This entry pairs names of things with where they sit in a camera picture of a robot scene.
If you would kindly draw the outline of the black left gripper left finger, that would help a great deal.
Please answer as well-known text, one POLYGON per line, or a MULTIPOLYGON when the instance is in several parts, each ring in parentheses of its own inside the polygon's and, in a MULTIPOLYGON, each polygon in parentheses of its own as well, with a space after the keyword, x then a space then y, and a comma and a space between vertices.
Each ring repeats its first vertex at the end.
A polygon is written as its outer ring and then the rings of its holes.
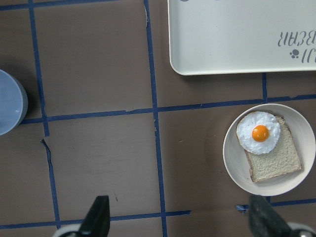
POLYGON ((108 235, 109 230, 109 196, 97 196, 79 228, 79 233, 81 235, 108 235))

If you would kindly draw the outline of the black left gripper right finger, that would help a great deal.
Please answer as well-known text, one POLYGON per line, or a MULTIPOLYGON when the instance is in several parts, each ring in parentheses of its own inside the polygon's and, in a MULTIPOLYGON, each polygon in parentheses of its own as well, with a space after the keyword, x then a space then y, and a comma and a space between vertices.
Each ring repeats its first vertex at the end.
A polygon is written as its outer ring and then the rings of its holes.
POLYGON ((262 196, 251 195, 248 223, 254 237, 289 237, 290 226, 262 196))

